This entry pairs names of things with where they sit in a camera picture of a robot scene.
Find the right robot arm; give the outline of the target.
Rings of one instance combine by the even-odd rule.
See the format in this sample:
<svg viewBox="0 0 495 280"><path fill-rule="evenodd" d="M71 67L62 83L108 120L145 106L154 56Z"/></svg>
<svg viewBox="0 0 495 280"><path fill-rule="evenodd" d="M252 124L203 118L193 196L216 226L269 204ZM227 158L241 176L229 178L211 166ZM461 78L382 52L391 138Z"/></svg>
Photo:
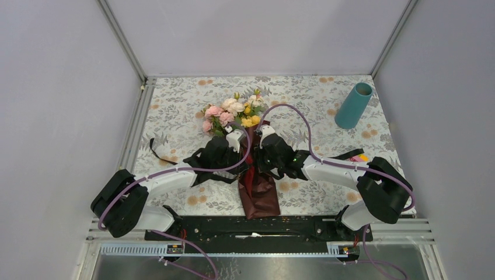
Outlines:
<svg viewBox="0 0 495 280"><path fill-rule="evenodd" d="M375 157L368 163L318 159L308 150L294 150L275 132L260 136L255 147L260 172L277 180L325 181L359 192L361 201L345 206L336 218L334 231L342 240L350 240L376 221L395 224L412 199L412 186L384 158Z"/></svg>

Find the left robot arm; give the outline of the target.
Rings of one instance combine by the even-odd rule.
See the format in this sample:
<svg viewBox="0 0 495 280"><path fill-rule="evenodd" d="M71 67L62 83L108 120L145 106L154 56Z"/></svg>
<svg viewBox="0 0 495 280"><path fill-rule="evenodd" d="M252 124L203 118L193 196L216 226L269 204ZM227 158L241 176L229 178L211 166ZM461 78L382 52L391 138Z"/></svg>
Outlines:
<svg viewBox="0 0 495 280"><path fill-rule="evenodd" d="M97 227L119 238L134 229L157 230L168 240L181 232L180 222L165 206L148 202L173 190L191 188L206 181L230 184L222 172L238 175L248 166L241 143L245 133L236 129L225 137L213 137L205 147L171 168L136 178L126 169L114 173L92 201L90 208L98 217Z"/></svg>

